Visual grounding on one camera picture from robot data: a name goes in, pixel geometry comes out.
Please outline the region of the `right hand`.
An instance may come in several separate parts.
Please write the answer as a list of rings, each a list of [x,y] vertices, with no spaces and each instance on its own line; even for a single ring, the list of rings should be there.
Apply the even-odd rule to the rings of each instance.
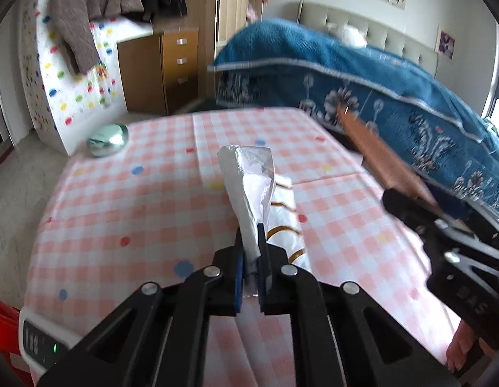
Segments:
[[[445,353],[446,366],[451,373],[462,370],[466,364],[467,356],[476,342],[479,343],[485,355],[494,358],[496,351],[482,338],[477,337],[468,324],[461,321]]]

